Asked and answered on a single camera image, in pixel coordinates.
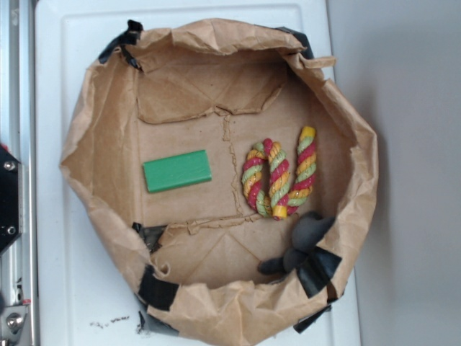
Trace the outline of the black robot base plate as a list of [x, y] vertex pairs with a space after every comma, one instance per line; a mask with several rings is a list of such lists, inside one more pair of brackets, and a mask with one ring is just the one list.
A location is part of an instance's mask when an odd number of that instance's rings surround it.
[[1, 254], [19, 236], [19, 162], [1, 146], [1, 204], [0, 204], [0, 250]]

